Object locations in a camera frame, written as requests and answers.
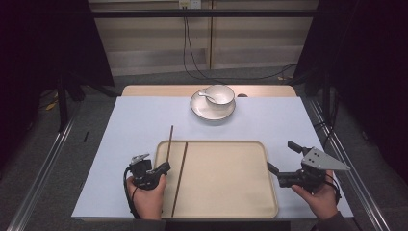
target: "white saucer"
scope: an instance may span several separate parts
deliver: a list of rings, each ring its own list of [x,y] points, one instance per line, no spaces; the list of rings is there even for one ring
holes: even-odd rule
[[[205,92],[205,89],[196,92],[190,101],[192,111],[198,116],[209,120],[219,120],[227,118],[234,112],[235,100],[225,107],[217,107],[212,105],[205,96],[199,96],[199,92]]]

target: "gray floor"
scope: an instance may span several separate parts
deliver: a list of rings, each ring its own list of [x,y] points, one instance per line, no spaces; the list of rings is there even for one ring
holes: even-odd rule
[[[203,73],[211,77],[238,78],[224,80],[223,82],[227,84],[279,85],[284,83],[277,78],[282,75],[263,80],[244,78],[265,77],[280,70],[281,67],[261,67],[203,71]],[[285,76],[291,75],[292,72],[292,69],[286,71]],[[116,92],[121,92],[125,86],[133,84],[214,83],[211,80],[194,79],[185,72],[115,77],[115,82],[116,87],[109,89]],[[320,97],[305,97],[303,86],[296,86],[295,90],[302,97],[312,122],[318,123],[319,120],[311,106],[311,100],[320,101]],[[109,98],[96,90],[84,87],[84,91],[87,94],[85,101],[79,103],[68,100],[70,111],[74,112],[75,108],[79,111],[51,173],[45,179],[45,187],[39,192],[33,213],[27,222],[22,223],[25,230],[131,230],[133,228],[130,222],[89,223],[70,217],[115,104],[114,98]],[[50,102],[52,96],[53,94],[50,94],[42,98],[41,105]],[[57,137],[58,128],[58,106],[51,111],[38,109],[36,122],[2,172],[0,230],[6,230],[9,227],[18,211],[18,206],[35,182],[38,171]],[[370,192],[374,205],[378,206],[379,214],[389,225],[389,230],[408,230],[406,219],[408,218],[408,187],[383,161],[375,143],[365,139],[362,135],[363,131],[346,106],[341,103],[335,132],[346,154],[357,169],[364,186]],[[324,142],[323,129],[318,130],[318,135]],[[326,147],[326,152],[330,154],[334,152],[330,143]],[[362,198],[359,198],[359,193],[353,188],[352,181],[345,174],[338,173],[338,176],[342,181],[345,197],[355,215],[356,222],[350,220],[350,223],[355,230],[358,230],[356,223],[362,230],[375,230],[375,225],[372,224],[367,213],[370,208],[361,202]],[[292,230],[310,230],[315,222],[313,219],[294,220]]]

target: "spoon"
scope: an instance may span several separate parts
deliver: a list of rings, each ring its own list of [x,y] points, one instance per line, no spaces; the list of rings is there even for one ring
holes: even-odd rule
[[[210,94],[208,94],[208,93],[204,93],[204,92],[199,92],[198,93],[198,95],[199,96],[206,96],[206,97],[209,97],[209,98],[212,98],[216,103],[217,103],[217,101],[210,95]]]

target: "white bowl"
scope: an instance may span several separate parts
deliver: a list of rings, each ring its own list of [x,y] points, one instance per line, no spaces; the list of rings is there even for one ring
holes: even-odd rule
[[[205,89],[205,93],[211,97],[206,97],[208,101],[216,105],[228,105],[234,101],[235,93],[225,85],[211,85]]]

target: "chopstick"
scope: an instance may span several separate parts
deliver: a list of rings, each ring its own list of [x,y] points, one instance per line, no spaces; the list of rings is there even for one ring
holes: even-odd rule
[[[168,162],[168,158],[170,156],[170,146],[171,146],[171,138],[173,137],[173,125],[171,125],[170,129],[170,138],[168,139],[168,149],[167,149],[167,158],[166,161]]]
[[[187,153],[187,147],[188,147],[188,145],[189,145],[189,144],[186,142],[186,145],[184,146],[183,161],[181,162],[180,174],[179,174],[179,179],[178,179],[178,182],[177,182],[176,195],[174,196],[173,211],[171,212],[171,217],[172,217],[172,218],[173,218],[173,216],[174,216],[174,211],[175,211],[175,209],[176,209],[177,196],[178,196],[178,191],[179,191],[179,189],[180,189],[181,175],[183,174],[184,161],[186,160],[186,153]]]

